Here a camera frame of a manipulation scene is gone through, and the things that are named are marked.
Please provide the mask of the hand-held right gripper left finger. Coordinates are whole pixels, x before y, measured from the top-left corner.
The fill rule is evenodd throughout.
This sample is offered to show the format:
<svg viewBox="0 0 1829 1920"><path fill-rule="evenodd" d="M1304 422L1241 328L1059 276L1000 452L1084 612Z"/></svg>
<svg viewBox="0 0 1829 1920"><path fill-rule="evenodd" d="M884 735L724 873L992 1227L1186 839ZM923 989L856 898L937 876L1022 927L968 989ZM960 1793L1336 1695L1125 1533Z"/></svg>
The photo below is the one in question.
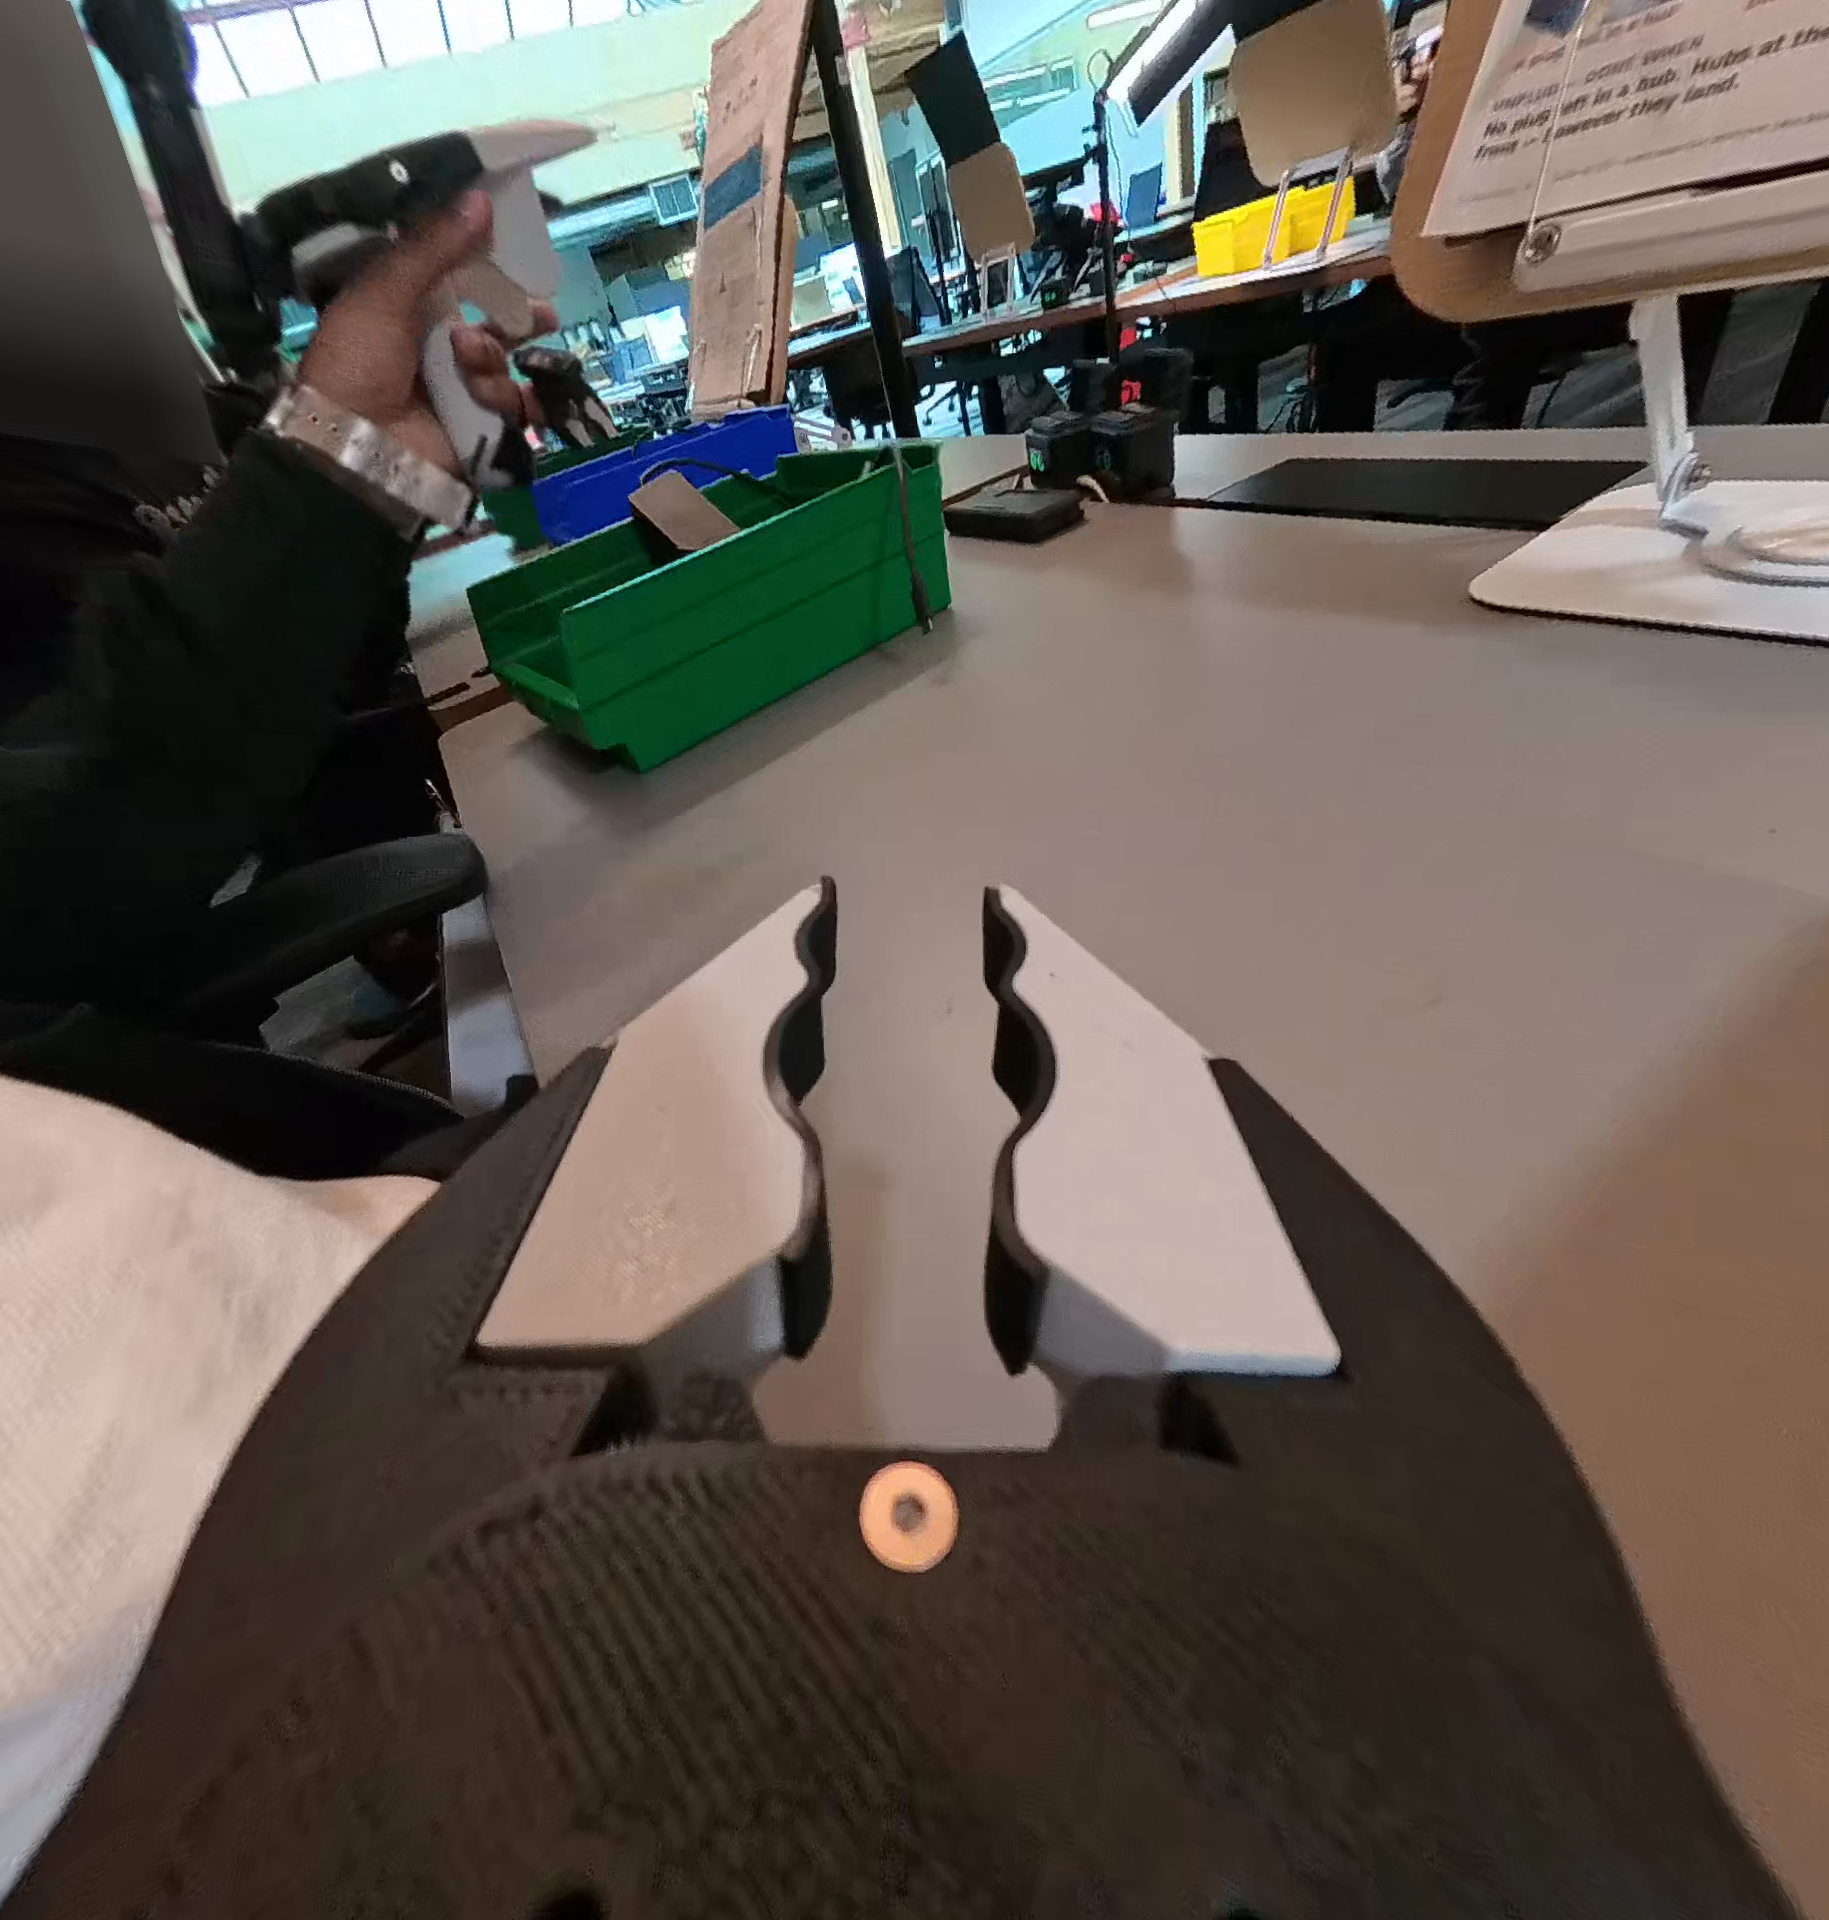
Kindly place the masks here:
<svg viewBox="0 0 1829 1920"><path fill-rule="evenodd" d="M812 1348L831 1219L802 1105L834 946L837 890L817 880L613 1037L473 1334L481 1356L592 1359L673 1389Z"/></svg>

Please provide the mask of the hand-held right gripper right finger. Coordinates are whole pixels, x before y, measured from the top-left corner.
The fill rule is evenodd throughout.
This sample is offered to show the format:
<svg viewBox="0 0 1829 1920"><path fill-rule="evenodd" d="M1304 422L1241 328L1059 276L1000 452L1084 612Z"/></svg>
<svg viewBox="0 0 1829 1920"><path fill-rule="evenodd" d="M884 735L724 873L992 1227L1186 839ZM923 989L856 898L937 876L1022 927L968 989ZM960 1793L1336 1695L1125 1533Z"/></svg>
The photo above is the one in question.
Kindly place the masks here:
<svg viewBox="0 0 1829 1920"><path fill-rule="evenodd" d="M984 1321L1010 1375L1330 1381L1316 1303L1209 1050L1009 884L982 900L993 1083Z"/></svg>

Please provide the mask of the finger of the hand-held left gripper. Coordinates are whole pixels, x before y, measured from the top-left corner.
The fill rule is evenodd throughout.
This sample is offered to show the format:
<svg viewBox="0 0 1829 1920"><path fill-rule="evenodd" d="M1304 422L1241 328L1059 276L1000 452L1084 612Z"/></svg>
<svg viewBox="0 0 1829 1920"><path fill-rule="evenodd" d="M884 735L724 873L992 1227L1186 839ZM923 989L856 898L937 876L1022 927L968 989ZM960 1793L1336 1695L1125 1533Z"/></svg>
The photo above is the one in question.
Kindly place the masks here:
<svg viewBox="0 0 1829 1920"><path fill-rule="evenodd" d="M546 332L540 310L561 289L540 192L530 176L490 176L490 244L468 261L468 303L512 342Z"/></svg>
<svg viewBox="0 0 1829 1920"><path fill-rule="evenodd" d="M476 128L463 138L472 155L463 178L512 178L584 151L596 133L579 121L520 121Z"/></svg>

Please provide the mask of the long black multiport hub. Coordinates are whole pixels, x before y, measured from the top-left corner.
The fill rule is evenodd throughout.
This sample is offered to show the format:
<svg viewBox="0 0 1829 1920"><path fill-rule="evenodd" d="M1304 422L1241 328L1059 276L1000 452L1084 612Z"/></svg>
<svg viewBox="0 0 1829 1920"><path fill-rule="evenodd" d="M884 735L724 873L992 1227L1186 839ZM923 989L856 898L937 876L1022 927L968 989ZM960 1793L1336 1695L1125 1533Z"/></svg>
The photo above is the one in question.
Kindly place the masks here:
<svg viewBox="0 0 1829 1920"><path fill-rule="evenodd" d="M647 570L683 563L740 534L680 470L655 472L628 496L628 508Z"/></svg>

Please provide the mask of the green plastic bin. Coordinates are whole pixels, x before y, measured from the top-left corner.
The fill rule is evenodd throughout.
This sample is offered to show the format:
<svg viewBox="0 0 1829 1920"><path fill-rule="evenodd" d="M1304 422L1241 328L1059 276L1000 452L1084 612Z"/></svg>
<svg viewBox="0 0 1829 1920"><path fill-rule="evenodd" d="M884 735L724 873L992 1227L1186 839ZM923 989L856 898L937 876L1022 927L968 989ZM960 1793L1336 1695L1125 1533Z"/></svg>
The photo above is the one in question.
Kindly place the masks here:
<svg viewBox="0 0 1829 1920"><path fill-rule="evenodd" d="M647 570L630 520L465 590L541 725L650 773L950 608L937 443L793 452L700 490L740 534Z"/></svg>

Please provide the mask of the person's left forearm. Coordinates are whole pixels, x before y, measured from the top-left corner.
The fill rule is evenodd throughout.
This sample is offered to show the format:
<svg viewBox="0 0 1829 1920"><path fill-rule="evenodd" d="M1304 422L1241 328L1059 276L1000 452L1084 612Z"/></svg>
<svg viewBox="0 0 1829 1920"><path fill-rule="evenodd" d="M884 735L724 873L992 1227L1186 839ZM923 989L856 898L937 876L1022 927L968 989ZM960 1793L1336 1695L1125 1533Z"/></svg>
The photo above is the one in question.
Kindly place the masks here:
<svg viewBox="0 0 1829 1920"><path fill-rule="evenodd" d="M373 643L403 639L408 565L341 472L255 431L160 559L86 600L60 681L0 733L0 1001L188 992L216 891L293 819Z"/></svg>

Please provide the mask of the black desk pad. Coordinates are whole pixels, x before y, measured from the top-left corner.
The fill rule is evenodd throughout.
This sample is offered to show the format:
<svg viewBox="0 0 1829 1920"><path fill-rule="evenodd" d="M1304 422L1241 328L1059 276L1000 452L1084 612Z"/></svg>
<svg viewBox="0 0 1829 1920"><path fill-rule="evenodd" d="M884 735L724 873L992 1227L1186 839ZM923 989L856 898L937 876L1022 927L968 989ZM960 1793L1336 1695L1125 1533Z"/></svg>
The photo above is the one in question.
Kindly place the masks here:
<svg viewBox="0 0 1829 1920"><path fill-rule="evenodd" d="M1468 526L1537 535L1645 468L1605 459L1291 458L1196 502L1200 508L1346 518L1392 526Z"/></svg>

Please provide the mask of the person's left hand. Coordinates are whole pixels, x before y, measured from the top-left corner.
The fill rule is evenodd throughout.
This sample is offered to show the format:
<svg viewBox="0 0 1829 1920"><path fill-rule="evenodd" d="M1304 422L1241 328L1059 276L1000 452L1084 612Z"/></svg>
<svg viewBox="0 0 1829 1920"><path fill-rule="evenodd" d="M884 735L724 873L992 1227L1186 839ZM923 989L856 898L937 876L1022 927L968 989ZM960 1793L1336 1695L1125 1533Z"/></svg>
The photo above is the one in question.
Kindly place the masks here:
<svg viewBox="0 0 1829 1920"><path fill-rule="evenodd" d="M437 316L437 297L490 242L492 205L481 188L400 233L327 306L301 365L302 385L373 422L408 452L458 475L462 464L421 389L419 352ZM526 299L515 326L448 326L454 365L468 393L518 431L541 426L541 409L512 371L509 355L556 323L551 303Z"/></svg>

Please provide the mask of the cardboard card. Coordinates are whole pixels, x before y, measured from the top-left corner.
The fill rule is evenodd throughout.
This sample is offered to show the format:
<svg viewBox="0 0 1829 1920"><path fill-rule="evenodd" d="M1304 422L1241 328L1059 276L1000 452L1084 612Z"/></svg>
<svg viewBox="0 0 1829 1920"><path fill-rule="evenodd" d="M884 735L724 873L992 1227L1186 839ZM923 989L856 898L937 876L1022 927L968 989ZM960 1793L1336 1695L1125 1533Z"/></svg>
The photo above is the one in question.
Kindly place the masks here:
<svg viewBox="0 0 1829 1920"><path fill-rule="evenodd" d="M799 231L784 182L811 19L811 2L761 2L713 45L689 299L693 421L784 393Z"/></svg>

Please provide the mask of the grey wristwatch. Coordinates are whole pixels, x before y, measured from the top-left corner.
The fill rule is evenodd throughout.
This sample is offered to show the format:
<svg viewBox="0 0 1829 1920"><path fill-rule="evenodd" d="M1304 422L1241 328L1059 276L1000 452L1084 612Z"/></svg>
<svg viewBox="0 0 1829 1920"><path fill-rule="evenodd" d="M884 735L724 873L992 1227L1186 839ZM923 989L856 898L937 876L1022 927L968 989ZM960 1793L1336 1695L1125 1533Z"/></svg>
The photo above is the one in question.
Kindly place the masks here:
<svg viewBox="0 0 1829 1920"><path fill-rule="evenodd" d="M307 385L282 392L259 432L297 452L404 541L426 527L462 534L473 516L473 494L447 468Z"/></svg>

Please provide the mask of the blue storage bin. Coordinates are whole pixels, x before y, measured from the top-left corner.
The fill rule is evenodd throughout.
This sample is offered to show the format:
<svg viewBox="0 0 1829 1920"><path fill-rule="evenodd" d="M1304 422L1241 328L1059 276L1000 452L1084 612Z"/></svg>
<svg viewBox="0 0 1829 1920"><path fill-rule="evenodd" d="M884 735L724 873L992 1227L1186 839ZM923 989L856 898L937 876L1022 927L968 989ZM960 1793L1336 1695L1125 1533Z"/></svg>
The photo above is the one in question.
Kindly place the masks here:
<svg viewBox="0 0 1829 1920"><path fill-rule="evenodd" d="M769 479L793 452L796 415L763 405L650 436L616 452L548 458L533 486L534 527L541 546L566 546L628 520L631 494L662 475L678 475L699 490L736 475Z"/></svg>

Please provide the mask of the black pole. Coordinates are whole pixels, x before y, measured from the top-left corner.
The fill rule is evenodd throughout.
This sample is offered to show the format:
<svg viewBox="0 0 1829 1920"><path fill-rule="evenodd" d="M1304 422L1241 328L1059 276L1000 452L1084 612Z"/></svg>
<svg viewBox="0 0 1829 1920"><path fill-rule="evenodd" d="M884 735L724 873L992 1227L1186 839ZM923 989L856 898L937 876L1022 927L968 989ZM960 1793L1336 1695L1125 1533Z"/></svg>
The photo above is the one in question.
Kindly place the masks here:
<svg viewBox="0 0 1829 1920"><path fill-rule="evenodd" d="M916 392L901 350L894 281L884 258L876 192L867 167L867 143L856 107L868 102L867 83L856 71L856 54L841 40L837 2L811 5L811 52L823 89L831 150L850 210L851 244L862 276L867 326L873 337L884 402L895 440L921 436Z"/></svg>

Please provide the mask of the black flag panel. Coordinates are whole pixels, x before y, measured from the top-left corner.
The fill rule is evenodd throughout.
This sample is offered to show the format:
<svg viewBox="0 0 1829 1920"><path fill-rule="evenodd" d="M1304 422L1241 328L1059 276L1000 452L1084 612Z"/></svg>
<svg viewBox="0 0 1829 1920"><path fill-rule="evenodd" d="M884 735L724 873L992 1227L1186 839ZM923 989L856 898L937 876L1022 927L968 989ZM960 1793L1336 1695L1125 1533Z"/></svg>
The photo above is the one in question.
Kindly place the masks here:
<svg viewBox="0 0 1829 1920"><path fill-rule="evenodd" d="M906 83L940 150L960 244L972 265L1022 258L1036 220L1017 160L1000 139L967 36L943 40Z"/></svg>

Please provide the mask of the small black device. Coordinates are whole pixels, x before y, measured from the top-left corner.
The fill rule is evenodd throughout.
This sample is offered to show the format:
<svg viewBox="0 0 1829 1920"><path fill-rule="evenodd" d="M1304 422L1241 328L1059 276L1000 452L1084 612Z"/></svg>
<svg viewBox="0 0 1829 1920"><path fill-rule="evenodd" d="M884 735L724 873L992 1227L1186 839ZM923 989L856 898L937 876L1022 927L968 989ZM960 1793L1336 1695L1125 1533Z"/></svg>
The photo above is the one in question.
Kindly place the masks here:
<svg viewBox="0 0 1829 1920"><path fill-rule="evenodd" d="M1043 546L1084 523L1078 492L984 490L943 508L945 527L962 541Z"/></svg>

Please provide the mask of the instruction sheet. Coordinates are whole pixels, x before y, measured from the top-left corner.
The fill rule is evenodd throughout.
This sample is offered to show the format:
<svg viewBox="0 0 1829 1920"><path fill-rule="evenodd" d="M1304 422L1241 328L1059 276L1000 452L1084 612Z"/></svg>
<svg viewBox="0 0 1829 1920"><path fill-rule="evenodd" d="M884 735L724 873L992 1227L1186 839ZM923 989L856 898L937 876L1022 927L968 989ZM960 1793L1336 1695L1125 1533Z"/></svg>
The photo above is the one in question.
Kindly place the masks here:
<svg viewBox="0 0 1829 1920"><path fill-rule="evenodd" d="M1829 163L1829 2L1501 2L1425 233Z"/></svg>

